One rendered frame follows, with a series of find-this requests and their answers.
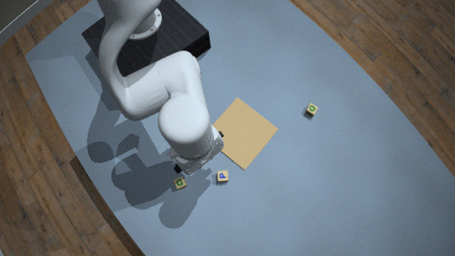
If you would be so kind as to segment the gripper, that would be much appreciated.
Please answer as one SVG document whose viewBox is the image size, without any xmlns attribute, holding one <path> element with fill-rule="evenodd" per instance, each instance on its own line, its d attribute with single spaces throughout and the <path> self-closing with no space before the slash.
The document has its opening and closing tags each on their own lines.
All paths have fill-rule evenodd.
<svg viewBox="0 0 455 256">
<path fill-rule="evenodd" d="M 175 162 L 179 165 L 178 166 L 176 164 L 174 167 L 174 171 L 176 173 L 180 173 L 181 171 L 183 171 L 187 175 L 193 174 L 204 164 L 206 164 L 209 160 L 212 160 L 212 158 L 223 149 L 224 141 L 222 138 L 224 137 L 224 135 L 220 131 L 218 131 L 213 125 L 211 125 L 211 127 L 214 135 L 214 144 L 209 154 L 205 156 L 204 159 L 202 158 L 196 161 L 188 161 L 180 157 L 174 157 Z"/>
</svg>

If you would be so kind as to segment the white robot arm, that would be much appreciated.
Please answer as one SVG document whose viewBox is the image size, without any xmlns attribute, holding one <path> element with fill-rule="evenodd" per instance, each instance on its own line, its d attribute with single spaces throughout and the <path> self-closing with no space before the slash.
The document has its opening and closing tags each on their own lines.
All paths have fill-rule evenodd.
<svg viewBox="0 0 455 256">
<path fill-rule="evenodd" d="M 207 156 L 214 135 L 196 58 L 179 51 L 126 77 L 117 66 L 128 39 L 143 40 L 158 30 L 162 15 L 156 8 L 162 0 L 97 1 L 105 17 L 99 69 L 121 113 L 139 121 L 159 112 L 158 128 L 173 147 L 167 153 L 171 160 L 196 161 Z"/>
</svg>

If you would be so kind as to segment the tan flat mat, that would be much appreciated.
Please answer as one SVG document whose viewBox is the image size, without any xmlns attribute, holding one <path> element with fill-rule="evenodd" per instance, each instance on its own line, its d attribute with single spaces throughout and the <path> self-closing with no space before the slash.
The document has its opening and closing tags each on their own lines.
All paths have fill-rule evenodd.
<svg viewBox="0 0 455 256">
<path fill-rule="evenodd" d="M 244 170 L 278 131 L 239 98 L 231 103 L 213 126 L 224 135 L 221 152 Z"/>
</svg>

